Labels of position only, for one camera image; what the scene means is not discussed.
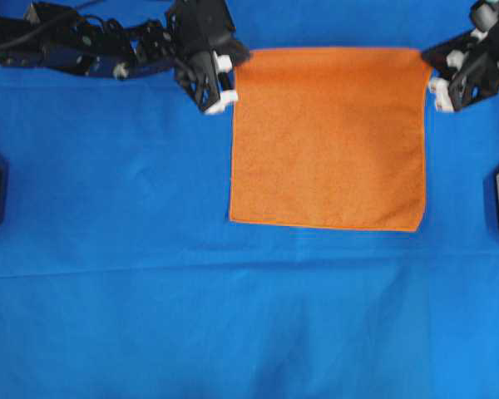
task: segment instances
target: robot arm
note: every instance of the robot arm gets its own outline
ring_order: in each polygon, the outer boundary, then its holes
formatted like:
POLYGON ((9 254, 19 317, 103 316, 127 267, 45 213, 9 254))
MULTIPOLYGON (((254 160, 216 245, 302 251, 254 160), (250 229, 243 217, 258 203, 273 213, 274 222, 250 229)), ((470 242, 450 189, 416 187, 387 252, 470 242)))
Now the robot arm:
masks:
POLYGON ((479 0, 470 18, 474 30, 422 54, 440 74, 429 83, 440 111, 460 111, 499 92, 499 0, 479 0))
POLYGON ((78 13, 96 2, 77 8, 34 2, 23 19, 0 17, 0 65, 118 80, 174 69, 204 113, 237 100, 227 74, 250 52, 234 37, 225 0, 175 0, 166 26, 150 20, 129 28, 78 13))

